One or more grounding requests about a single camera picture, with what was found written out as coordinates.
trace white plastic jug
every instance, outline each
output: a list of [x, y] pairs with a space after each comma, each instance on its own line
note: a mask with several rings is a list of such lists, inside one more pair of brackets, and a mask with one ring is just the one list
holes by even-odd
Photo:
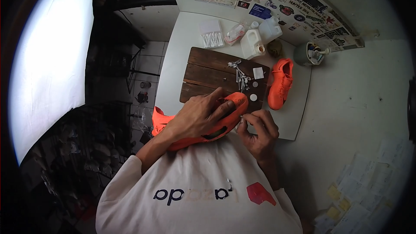
[[265, 48], [257, 29], [248, 30], [240, 41], [244, 59], [250, 60], [253, 57], [265, 54]]
[[283, 34], [279, 26], [279, 19], [275, 16], [267, 18], [259, 25], [260, 38], [263, 44], [268, 44]]

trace white table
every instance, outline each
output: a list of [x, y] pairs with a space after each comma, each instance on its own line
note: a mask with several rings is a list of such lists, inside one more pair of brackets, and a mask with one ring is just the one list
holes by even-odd
[[[236, 22], [217, 18], [213, 16], [181, 12], [176, 20], [174, 30], [169, 40], [169, 46], [159, 79], [155, 106], [161, 108], [165, 115], [175, 115], [183, 107], [183, 103], [179, 102], [180, 90], [185, 75], [186, 65], [190, 48], [203, 48], [198, 24], [203, 20], [219, 19], [221, 29], [225, 34], [230, 30]], [[286, 58], [293, 59], [294, 46], [281, 41]], [[240, 43], [233, 46], [226, 45], [223, 48], [214, 49], [215, 51], [244, 58]], [[277, 62], [268, 54], [259, 56], [253, 61], [272, 67]], [[311, 68], [293, 65], [293, 85], [288, 94], [288, 100], [284, 103], [280, 110], [271, 110], [267, 104], [267, 96], [263, 102], [263, 109], [270, 110], [274, 121], [279, 127], [280, 137], [288, 140], [295, 140], [302, 121], [303, 111], [306, 105], [306, 98], [309, 91], [309, 82], [311, 76]], [[254, 128], [249, 127], [249, 131], [254, 133]]]

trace tiled floor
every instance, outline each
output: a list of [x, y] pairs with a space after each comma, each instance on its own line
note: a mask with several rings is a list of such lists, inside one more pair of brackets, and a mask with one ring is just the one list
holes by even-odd
[[[169, 42], [147, 42], [144, 46], [145, 49], [141, 50], [140, 55], [136, 59], [135, 70], [159, 74], [162, 70], [164, 56]], [[132, 54], [136, 54], [138, 48], [134, 45], [132, 47]], [[151, 87], [147, 89], [140, 88], [141, 82], [150, 82]], [[132, 118], [132, 141], [136, 141], [136, 146], [133, 148], [134, 152], [137, 152], [143, 144], [140, 143], [140, 138], [143, 135], [141, 128], [144, 126], [151, 127], [153, 115], [153, 108], [155, 105], [157, 86], [159, 82], [159, 76], [147, 75], [142, 73], [136, 73], [134, 77], [134, 85], [132, 88], [132, 108], [133, 114], [138, 114], [142, 118]], [[139, 104], [135, 99], [137, 95], [142, 92], [147, 92], [148, 103]]]

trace finger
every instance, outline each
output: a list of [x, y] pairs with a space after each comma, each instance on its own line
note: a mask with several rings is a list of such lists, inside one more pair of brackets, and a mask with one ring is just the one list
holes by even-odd
[[244, 118], [241, 119], [242, 122], [240, 122], [240, 124], [237, 127], [237, 134], [240, 136], [240, 138], [242, 138], [243, 142], [247, 141], [250, 139], [250, 133], [247, 130], [247, 120], [245, 120]]
[[253, 127], [256, 129], [257, 135], [259, 138], [269, 138], [270, 135], [264, 127], [263, 121], [261, 118], [254, 116], [253, 114], [244, 114], [242, 117], [247, 120]]
[[256, 110], [252, 112], [252, 114], [256, 117], [260, 117], [263, 120], [264, 125], [266, 126], [267, 131], [270, 135], [274, 138], [279, 137], [279, 127], [273, 121], [272, 114], [268, 110]]
[[206, 96], [210, 105], [214, 105], [217, 99], [226, 96], [226, 92], [223, 90], [222, 87], [218, 87], [215, 91], [213, 91], [210, 95]]
[[221, 104], [219, 107], [217, 107], [214, 112], [208, 117], [208, 121], [215, 121], [221, 119], [230, 109], [234, 107], [233, 101], [227, 101], [226, 103]]

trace person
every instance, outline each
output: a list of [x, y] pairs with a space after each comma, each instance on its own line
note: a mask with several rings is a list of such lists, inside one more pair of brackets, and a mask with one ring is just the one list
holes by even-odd
[[273, 152], [279, 131], [269, 111], [242, 115], [236, 133], [167, 152], [179, 139], [204, 135], [234, 107], [228, 101], [212, 112], [221, 97], [222, 88], [191, 97], [127, 159], [101, 195], [98, 234], [302, 233], [279, 184]]

